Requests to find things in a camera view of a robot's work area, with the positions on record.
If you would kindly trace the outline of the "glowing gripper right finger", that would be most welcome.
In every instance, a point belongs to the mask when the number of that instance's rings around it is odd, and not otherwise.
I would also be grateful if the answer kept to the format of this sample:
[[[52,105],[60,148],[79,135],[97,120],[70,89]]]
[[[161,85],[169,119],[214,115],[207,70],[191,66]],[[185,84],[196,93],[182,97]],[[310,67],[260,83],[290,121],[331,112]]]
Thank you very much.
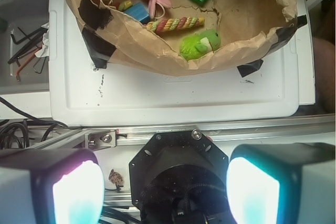
[[[335,223],[335,146],[238,145],[226,188],[237,223]]]

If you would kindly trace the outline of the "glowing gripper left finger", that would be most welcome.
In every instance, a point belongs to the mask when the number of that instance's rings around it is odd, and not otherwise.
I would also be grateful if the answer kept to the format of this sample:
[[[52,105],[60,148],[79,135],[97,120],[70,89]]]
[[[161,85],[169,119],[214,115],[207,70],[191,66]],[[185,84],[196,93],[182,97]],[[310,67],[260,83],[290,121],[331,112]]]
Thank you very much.
[[[97,223],[103,200],[88,149],[1,151],[1,223]]]

